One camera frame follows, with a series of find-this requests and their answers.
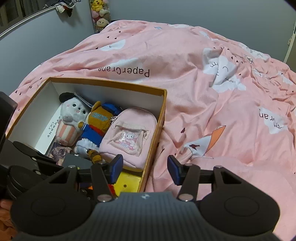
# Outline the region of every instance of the box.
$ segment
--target box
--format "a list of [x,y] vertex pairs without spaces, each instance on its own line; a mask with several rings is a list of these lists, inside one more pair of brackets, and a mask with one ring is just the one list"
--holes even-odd
[[164,124],[167,91],[144,85],[110,80],[50,77],[37,90],[21,111],[7,133],[10,141],[25,143],[45,154],[51,145],[57,128],[60,106],[59,95],[73,92],[90,103],[100,100],[112,102],[123,109],[141,107],[157,119],[146,164],[138,191],[144,191],[151,170],[161,130]]

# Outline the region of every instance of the bed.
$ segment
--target bed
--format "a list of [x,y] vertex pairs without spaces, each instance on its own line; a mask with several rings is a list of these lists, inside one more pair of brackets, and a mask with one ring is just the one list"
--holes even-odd
[[[277,201],[279,238],[295,235],[296,74],[286,64],[202,27],[120,20],[37,66],[10,95],[19,104],[10,126],[55,76],[167,89],[146,191],[178,193],[168,155],[202,169],[222,165]],[[200,185],[198,199],[209,192],[209,185]]]

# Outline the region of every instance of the screw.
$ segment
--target screw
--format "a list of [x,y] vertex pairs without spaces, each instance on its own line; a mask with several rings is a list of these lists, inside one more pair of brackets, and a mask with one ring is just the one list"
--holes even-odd
[[101,194],[97,197],[100,202],[108,202],[112,200],[112,197],[108,194]]
[[181,201],[188,202],[188,201],[191,201],[193,199],[193,196],[191,194],[188,194],[188,193],[183,193],[183,194],[180,194],[178,198]]

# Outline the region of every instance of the gray wall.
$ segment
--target gray wall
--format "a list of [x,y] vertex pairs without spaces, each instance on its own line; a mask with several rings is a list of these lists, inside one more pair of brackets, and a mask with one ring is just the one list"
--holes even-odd
[[0,91],[11,94],[37,65],[94,34],[88,0],[69,18],[55,9],[41,13],[0,37]]
[[111,0],[112,20],[201,26],[283,61],[296,20],[284,0]]

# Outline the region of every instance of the pink blanket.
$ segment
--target pink blanket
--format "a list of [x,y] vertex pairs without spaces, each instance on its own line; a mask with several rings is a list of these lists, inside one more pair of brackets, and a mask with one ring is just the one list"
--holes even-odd
[[[19,103],[12,122],[50,76],[167,89],[146,190],[177,194],[166,167],[171,154],[203,169],[222,165],[278,202],[281,239],[295,235],[296,75],[286,64],[201,27],[117,21],[35,68],[10,95]],[[201,185],[198,198],[209,191]]]

